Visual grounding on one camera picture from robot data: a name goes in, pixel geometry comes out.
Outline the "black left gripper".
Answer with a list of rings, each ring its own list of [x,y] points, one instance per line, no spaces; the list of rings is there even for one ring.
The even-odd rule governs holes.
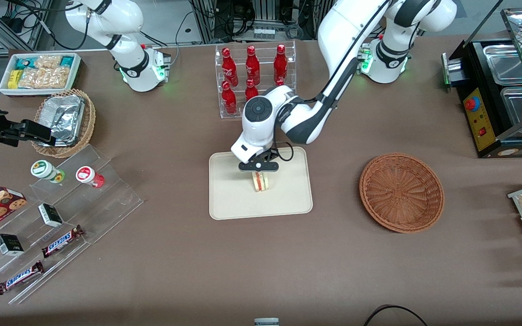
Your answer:
[[[258,173],[266,173],[266,177],[269,179],[279,169],[279,164],[275,161],[278,157],[276,151],[265,151],[252,157],[248,163],[239,163],[238,169],[243,172],[253,172],[253,179],[258,178]]]

